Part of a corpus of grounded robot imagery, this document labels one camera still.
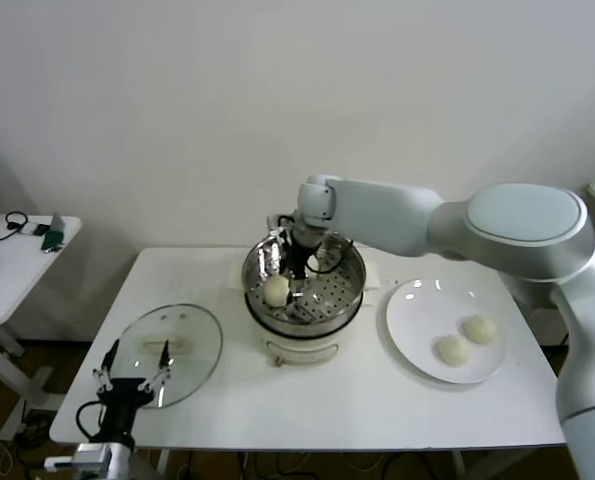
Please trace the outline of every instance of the white wall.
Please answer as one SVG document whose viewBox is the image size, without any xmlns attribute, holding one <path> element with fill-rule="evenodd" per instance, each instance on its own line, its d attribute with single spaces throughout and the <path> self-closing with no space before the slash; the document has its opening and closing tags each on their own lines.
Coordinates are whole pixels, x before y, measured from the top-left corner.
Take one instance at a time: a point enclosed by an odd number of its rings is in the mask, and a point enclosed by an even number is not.
<svg viewBox="0 0 595 480">
<path fill-rule="evenodd" d="M 315 172 L 582 187 L 595 0 L 0 1 L 0 210 L 85 228 L 23 335 L 90 338 L 140 248 L 250 244 Z"/>
</svg>

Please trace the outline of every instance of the steamed bun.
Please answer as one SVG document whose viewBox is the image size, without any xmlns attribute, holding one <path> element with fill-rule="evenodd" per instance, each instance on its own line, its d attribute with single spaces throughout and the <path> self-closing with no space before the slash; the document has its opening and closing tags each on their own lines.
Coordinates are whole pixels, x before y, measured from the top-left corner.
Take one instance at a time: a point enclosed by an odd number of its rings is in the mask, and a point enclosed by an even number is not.
<svg viewBox="0 0 595 480">
<path fill-rule="evenodd" d="M 282 275 L 271 275 L 264 283 L 264 301 L 273 308 L 285 307 L 290 287 Z"/>
<path fill-rule="evenodd" d="M 498 336 L 497 325 L 483 315 L 473 315 L 464 322 L 464 333 L 475 343 L 487 345 Z"/>
<path fill-rule="evenodd" d="M 443 337 L 435 344 L 439 359 L 451 367 L 461 367 L 470 359 L 470 345 L 460 335 Z"/>
</svg>

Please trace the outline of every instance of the white plate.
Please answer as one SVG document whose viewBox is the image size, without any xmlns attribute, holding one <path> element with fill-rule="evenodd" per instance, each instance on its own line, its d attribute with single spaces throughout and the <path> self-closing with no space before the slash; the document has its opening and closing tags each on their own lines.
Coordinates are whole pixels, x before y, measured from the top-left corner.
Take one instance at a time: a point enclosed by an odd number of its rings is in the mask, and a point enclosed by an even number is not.
<svg viewBox="0 0 595 480">
<path fill-rule="evenodd" d="M 499 330 L 489 345 L 474 343 L 463 334 L 463 322 L 472 315 L 486 315 Z M 417 368 L 451 383 L 477 383 L 495 373 L 506 354 L 503 326 L 466 287 L 453 287 L 441 280 L 413 280 L 390 298 L 386 324 L 399 351 Z M 470 359 L 461 367 L 443 363 L 435 343 L 447 335 L 462 335 L 470 345 Z"/>
</svg>

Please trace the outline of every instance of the wooden floor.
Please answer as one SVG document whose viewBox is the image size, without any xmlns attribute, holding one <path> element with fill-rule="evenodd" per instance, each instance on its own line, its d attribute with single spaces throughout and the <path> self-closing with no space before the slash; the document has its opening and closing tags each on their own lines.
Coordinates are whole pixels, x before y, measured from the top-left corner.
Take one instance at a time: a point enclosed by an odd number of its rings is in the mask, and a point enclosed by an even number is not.
<svg viewBox="0 0 595 480">
<path fill-rule="evenodd" d="M 18 364 L 28 375 L 32 375 L 40 365 L 54 366 L 55 373 L 48 382 L 47 390 L 55 393 L 66 393 L 85 354 L 86 350 L 82 347 L 31 346 L 27 348 L 26 354 L 18 361 Z M 16 401 L 17 396 L 0 384 L 0 428 L 13 409 Z M 26 462 L 36 462 L 47 455 L 64 454 L 62 453 L 63 451 L 64 446 L 48 442 L 34 451 L 24 452 L 23 458 Z M 151 463 L 156 465 L 159 452 L 153 450 L 151 452 L 141 451 L 139 453 L 144 458 L 150 458 Z M 472 465 L 483 455 L 485 455 L 484 452 L 466 452 L 464 454 L 466 465 Z M 237 480 L 240 478 L 241 470 L 237 453 L 215 451 L 192 453 L 182 451 L 172 452 L 168 463 L 167 477 L 171 480 L 188 479 L 189 476 L 187 475 L 185 465 L 188 464 L 189 458 L 191 460 L 192 472 L 190 478 L 197 480 Z M 449 480 L 455 478 L 450 454 L 446 452 L 424 454 L 387 453 L 384 455 L 375 453 L 342 455 L 341 453 L 329 452 L 311 454 L 308 458 L 305 458 L 303 454 L 299 453 L 281 453 L 278 456 L 275 452 L 262 452 L 248 455 L 246 479 L 289 478 L 277 475 L 276 462 L 280 462 L 282 471 L 289 471 L 304 459 L 305 461 L 299 467 L 298 471 L 312 472 L 316 476 L 303 473 L 300 475 L 291 475 L 290 478 L 295 478 L 296 480 Z M 377 462 L 376 466 L 369 472 L 358 472 L 350 466 L 352 463 L 355 467 L 363 468 L 371 466 L 375 462 Z M 7 478 L 11 480 L 24 480 L 24 469 L 16 462 Z M 49 474 L 43 471 L 33 470 L 30 478 L 61 480 L 71 477 L 65 472 Z M 540 449 L 497 477 L 498 480 L 575 480 L 577 478 L 568 452 L 563 447 Z"/>
</svg>

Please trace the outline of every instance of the table leg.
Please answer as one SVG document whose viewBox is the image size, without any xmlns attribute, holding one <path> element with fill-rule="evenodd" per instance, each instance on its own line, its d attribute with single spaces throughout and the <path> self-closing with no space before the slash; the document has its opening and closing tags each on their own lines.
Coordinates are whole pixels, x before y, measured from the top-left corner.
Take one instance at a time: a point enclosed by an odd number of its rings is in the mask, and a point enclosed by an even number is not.
<svg viewBox="0 0 595 480">
<path fill-rule="evenodd" d="M 33 384 L 37 386 L 39 389 L 43 389 L 44 385 L 50 378 L 50 375 L 53 373 L 52 367 L 39 367 L 37 369 L 37 373 L 33 377 Z M 41 403 L 35 402 L 28 402 L 23 398 L 20 398 L 13 408 L 13 411 L 10 412 L 8 415 L 8 419 L 4 426 L 1 427 L 0 430 L 0 440 L 3 442 L 10 442 L 15 438 L 17 432 L 19 432 L 19 427 L 23 422 L 22 414 L 24 412 L 24 404 L 26 406 L 26 414 L 28 414 L 32 410 L 41 410 L 44 412 L 56 412 L 61 407 L 61 403 L 63 402 L 65 395 L 57 394 L 57 393 L 44 393 L 44 399 Z"/>
<path fill-rule="evenodd" d="M 11 330 L 5 325 L 0 327 L 0 346 L 11 357 L 19 358 L 24 354 L 24 347 L 19 344 Z"/>
<path fill-rule="evenodd" d="M 165 480 L 165 477 L 155 470 L 150 463 L 136 454 L 130 456 L 130 476 L 135 480 Z"/>
<path fill-rule="evenodd" d="M 461 456 L 461 451 L 453 450 L 453 465 L 455 466 L 455 473 L 458 479 L 466 477 L 466 466 L 464 465 L 464 459 Z"/>
<path fill-rule="evenodd" d="M 47 394 L 0 353 L 0 380 L 31 403 L 43 403 Z"/>
<path fill-rule="evenodd" d="M 166 468 L 168 467 L 168 457 L 170 456 L 170 450 L 162 450 L 159 453 L 159 461 L 157 462 L 157 472 L 160 475 L 166 475 Z"/>
<path fill-rule="evenodd" d="M 534 448 L 492 451 L 477 462 L 466 474 L 466 480 L 488 480 L 499 475 L 511 465 L 526 458 Z"/>
</svg>

